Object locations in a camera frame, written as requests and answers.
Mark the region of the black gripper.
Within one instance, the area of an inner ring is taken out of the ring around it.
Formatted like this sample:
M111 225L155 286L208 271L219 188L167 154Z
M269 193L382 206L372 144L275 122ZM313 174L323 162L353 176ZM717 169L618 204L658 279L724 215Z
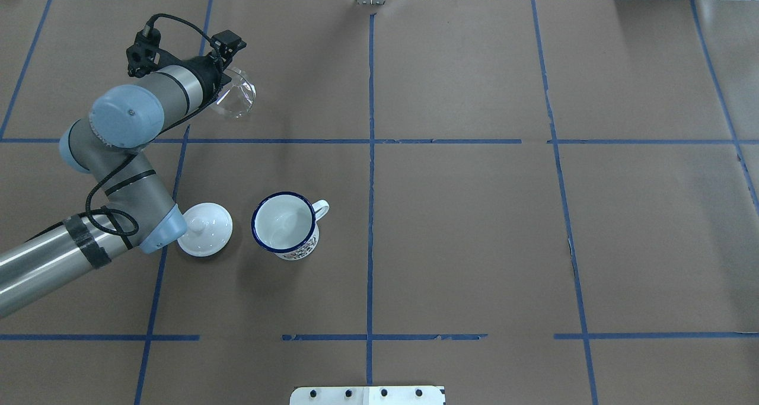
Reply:
M231 77L225 73L226 64L222 57L234 57L247 47L247 43L231 30L212 35L211 45L219 56L196 56L196 74L202 87L202 104L215 101L221 89L231 82Z

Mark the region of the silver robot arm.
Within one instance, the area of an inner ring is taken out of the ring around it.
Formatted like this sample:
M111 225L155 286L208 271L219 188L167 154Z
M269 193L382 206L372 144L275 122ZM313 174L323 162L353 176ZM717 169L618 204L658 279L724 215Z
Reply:
M180 60L160 49L159 32L146 25L127 49L127 72L135 81L105 92L68 127L60 157L97 184L82 213L2 255L3 317L130 249L149 254L187 232L176 200L143 151L209 107L230 82L226 68L246 43L231 30L206 40L209 53Z

